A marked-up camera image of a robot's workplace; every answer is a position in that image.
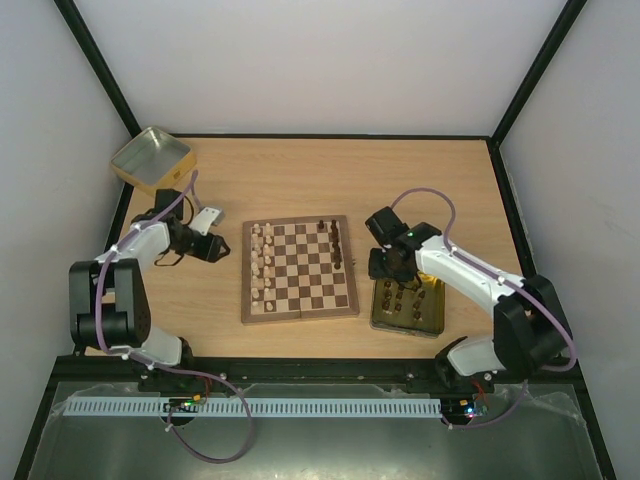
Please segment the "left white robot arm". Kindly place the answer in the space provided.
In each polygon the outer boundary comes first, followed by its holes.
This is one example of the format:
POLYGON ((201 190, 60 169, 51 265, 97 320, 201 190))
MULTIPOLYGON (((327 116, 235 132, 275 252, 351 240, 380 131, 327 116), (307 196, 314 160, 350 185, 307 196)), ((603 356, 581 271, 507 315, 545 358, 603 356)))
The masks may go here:
POLYGON ((93 348, 148 369, 178 367, 193 358, 187 340, 152 323, 143 273, 168 253, 215 263, 231 253, 211 232, 224 218, 200 207, 194 195, 174 189, 155 194, 152 208, 136 215, 126 235, 93 260, 69 270, 70 334, 79 349, 93 348))

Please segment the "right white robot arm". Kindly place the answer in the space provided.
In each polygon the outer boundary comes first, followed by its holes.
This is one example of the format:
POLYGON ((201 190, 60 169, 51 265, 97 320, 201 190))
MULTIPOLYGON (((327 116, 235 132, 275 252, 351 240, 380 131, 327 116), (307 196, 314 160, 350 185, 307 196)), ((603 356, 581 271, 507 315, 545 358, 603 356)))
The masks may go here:
POLYGON ((455 392, 478 374, 507 371, 524 381, 539 370, 566 372, 577 352, 550 280, 511 274, 453 243, 448 229, 409 227, 391 207, 365 225, 377 242, 369 256, 373 279, 406 282, 429 274, 480 306, 493 322, 489 336, 461 337, 436 356, 436 379, 455 392))

